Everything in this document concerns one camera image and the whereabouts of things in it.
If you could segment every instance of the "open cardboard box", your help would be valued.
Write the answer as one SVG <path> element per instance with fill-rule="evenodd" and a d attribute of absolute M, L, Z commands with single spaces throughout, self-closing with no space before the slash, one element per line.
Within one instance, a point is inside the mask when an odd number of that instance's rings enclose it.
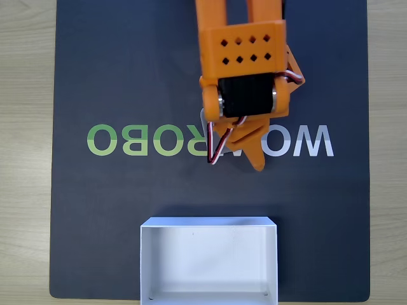
<path fill-rule="evenodd" d="M 141 226 L 142 305 L 277 305 L 268 217 L 153 217 Z"/>

